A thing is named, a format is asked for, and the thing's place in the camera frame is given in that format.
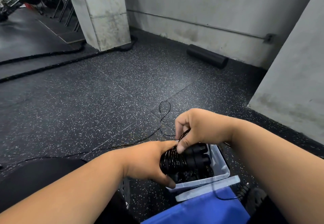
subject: black pants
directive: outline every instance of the black pants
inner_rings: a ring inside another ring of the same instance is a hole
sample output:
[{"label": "black pants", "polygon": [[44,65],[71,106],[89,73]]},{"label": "black pants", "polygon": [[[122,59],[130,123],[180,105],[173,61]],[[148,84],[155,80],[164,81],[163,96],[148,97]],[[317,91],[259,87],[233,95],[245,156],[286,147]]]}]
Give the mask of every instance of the black pants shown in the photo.
[{"label": "black pants", "polygon": [[[0,213],[85,163],[80,159],[51,158],[16,169],[0,182]],[[117,191],[95,223],[139,222],[128,212],[124,198]]]}]

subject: concrete pillar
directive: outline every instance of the concrete pillar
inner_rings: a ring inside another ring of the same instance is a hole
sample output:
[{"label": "concrete pillar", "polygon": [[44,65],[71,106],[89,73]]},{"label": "concrete pillar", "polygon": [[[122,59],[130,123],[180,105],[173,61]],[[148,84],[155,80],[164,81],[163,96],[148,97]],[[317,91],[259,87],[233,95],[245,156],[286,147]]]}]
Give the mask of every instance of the concrete pillar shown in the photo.
[{"label": "concrete pillar", "polygon": [[104,51],[131,41],[125,0],[71,0],[87,43]]}]

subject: clear plastic bin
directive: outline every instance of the clear plastic bin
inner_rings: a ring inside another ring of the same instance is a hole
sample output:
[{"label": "clear plastic bin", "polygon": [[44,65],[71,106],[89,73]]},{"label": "clear plastic bin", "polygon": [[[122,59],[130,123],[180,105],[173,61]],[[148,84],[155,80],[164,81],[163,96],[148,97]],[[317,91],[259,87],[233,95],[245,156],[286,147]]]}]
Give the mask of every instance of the clear plastic bin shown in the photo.
[{"label": "clear plastic bin", "polygon": [[216,145],[210,145],[211,152],[209,151],[208,147],[208,152],[207,154],[211,158],[211,167],[214,171],[214,177],[209,177],[206,179],[201,179],[201,180],[196,180],[196,181],[189,181],[189,182],[184,182],[184,183],[179,183],[176,184],[176,188],[171,189],[168,188],[169,192],[178,192],[178,191],[184,191],[187,189],[193,189],[196,187],[200,187],[206,184],[213,183],[215,181],[220,181],[225,178],[229,177],[229,168],[227,167],[225,160],[219,151],[218,147]]}]

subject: black speckled floor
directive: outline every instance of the black speckled floor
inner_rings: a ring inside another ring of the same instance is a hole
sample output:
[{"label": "black speckled floor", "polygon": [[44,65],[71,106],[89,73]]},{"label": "black speckled floor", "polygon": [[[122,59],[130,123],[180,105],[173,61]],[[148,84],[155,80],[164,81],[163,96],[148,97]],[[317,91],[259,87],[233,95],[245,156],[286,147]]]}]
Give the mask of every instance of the black speckled floor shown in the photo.
[{"label": "black speckled floor", "polygon": [[[177,115],[198,107],[252,121],[323,158],[324,146],[246,108],[264,70],[233,60],[219,70],[187,56],[184,44],[139,30],[133,34],[138,42],[129,52],[0,84],[0,163],[132,143],[158,127],[163,100],[172,106],[167,133],[174,133]],[[156,133],[151,140],[165,138]],[[255,184],[231,149],[223,146],[223,152],[231,174]],[[0,179],[16,167],[0,171]],[[130,209],[140,221],[174,204],[151,181],[131,180],[130,186]]]}]

